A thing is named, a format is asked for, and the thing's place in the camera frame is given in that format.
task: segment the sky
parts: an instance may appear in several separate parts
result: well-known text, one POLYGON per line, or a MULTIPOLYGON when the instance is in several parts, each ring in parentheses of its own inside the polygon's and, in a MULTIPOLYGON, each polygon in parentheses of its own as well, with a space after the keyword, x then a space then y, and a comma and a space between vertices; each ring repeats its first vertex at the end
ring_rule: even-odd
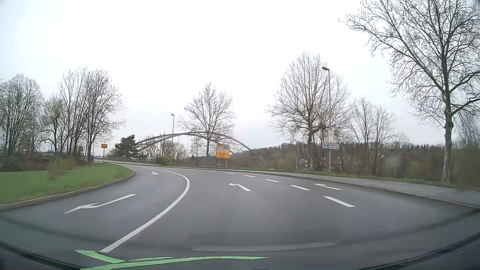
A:
POLYGON ((123 94, 124 108, 115 117, 126 120, 105 142, 109 148, 130 134, 170 133, 171 114, 187 117, 183 107, 211 82, 233 96, 234 137, 258 148, 286 141, 264 110, 274 102, 288 64, 305 50, 319 53, 344 77, 350 100, 366 97, 393 112, 396 128, 411 143, 442 143, 441 127, 420 124, 403 96, 392 96, 388 59, 372 56, 367 37, 341 22, 359 5, 358 0, 0 0, 0 78, 22 73, 37 80, 48 97, 58 92, 69 69, 108 70, 123 94))

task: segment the white sign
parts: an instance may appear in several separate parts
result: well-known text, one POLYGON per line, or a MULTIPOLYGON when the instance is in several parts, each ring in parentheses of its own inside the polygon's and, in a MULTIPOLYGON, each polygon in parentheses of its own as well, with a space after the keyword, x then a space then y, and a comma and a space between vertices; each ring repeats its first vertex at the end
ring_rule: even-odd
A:
POLYGON ((322 145, 322 148, 338 150, 338 149, 340 149, 340 145, 339 144, 334 144, 334 143, 326 143, 326 144, 322 145))
POLYGON ((332 130, 329 130, 327 132, 327 139, 328 139, 327 142, 333 143, 333 134, 334 134, 334 132, 332 130))

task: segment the small yellow sign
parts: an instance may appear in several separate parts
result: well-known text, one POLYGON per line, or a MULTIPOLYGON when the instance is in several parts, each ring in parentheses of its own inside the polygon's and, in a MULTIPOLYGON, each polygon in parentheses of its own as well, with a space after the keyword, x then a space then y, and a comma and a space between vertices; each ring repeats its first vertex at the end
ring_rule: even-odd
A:
POLYGON ((219 159, 230 158, 230 145, 217 144, 216 145, 216 157, 219 159))

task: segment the road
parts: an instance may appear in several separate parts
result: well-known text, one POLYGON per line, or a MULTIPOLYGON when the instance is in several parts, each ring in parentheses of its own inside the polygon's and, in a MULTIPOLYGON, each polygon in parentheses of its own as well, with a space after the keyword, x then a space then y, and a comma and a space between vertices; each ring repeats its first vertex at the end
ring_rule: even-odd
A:
POLYGON ((0 213, 0 241, 86 268, 318 270, 390 263, 480 231, 471 208, 347 184, 126 166, 128 181, 0 213), (138 266, 179 258, 197 259, 138 266))

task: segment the bush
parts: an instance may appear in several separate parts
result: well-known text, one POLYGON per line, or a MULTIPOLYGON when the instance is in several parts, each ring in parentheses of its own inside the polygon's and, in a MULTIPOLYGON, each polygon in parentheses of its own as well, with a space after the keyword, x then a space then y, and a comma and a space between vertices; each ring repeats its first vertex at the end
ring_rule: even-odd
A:
POLYGON ((59 158, 57 160, 50 161, 48 167, 48 174, 47 178, 49 180, 54 180, 59 178, 60 176, 67 173, 67 171, 73 170, 77 165, 75 159, 72 158, 59 158))
POLYGON ((170 165, 170 158, 165 156, 157 156, 155 158, 155 164, 160 164, 164 166, 170 165))
POLYGON ((18 156, 0 156, 0 172, 21 171, 21 159, 18 156))

